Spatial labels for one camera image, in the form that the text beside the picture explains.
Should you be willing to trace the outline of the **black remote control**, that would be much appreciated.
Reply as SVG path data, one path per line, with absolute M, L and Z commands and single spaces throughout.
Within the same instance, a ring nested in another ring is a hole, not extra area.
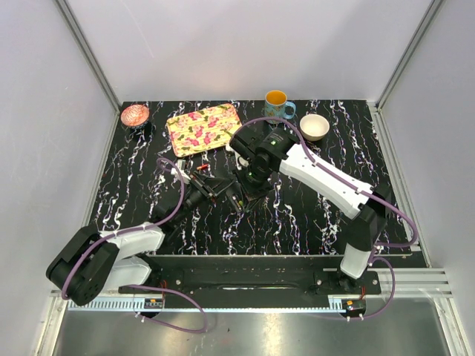
M 236 210 L 236 212 L 247 212 L 248 210 L 248 199 L 246 198 L 246 195 L 244 194 L 243 190 L 241 189 L 240 186 L 237 187 L 237 197 L 233 197 L 231 199 L 227 198 L 228 201 L 231 203 L 233 208 Z M 240 206 L 238 201 L 242 200 L 244 205 Z

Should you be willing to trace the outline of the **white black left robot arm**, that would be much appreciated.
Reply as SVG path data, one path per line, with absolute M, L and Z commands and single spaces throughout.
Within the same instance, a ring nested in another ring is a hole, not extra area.
M 194 172 L 180 183 L 178 201 L 158 202 L 142 224 L 116 231 L 100 231 L 94 225 L 80 228 L 47 267 L 46 278 L 78 306 L 89 304 L 105 289 L 136 285 L 145 293 L 155 292 L 161 276 L 144 255 L 163 247 L 196 207 L 221 197 L 242 209 L 235 178 Z

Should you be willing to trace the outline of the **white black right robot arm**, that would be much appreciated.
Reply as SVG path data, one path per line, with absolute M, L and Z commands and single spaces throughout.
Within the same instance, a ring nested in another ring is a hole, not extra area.
M 235 173 L 235 199 L 242 209 L 248 211 L 263 199 L 272 189 L 269 178 L 280 173 L 326 197 L 344 213 L 349 223 L 341 238 L 343 258 L 337 282 L 343 292 L 357 292 L 364 285 L 363 273 L 374 243 L 391 213 L 390 188 L 386 185 L 374 188 L 352 178 L 311 153 L 283 128 L 276 128 L 267 136 L 258 135 L 251 128 L 241 128 L 229 146 L 242 160 L 242 168 Z

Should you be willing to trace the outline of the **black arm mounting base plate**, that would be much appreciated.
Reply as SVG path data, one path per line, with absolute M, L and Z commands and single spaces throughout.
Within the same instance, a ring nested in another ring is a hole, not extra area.
M 340 257 L 161 255 L 145 260 L 152 267 L 146 286 L 174 289 L 190 297 L 222 291 L 381 294 L 376 272 L 366 271 L 354 280 L 340 271 Z

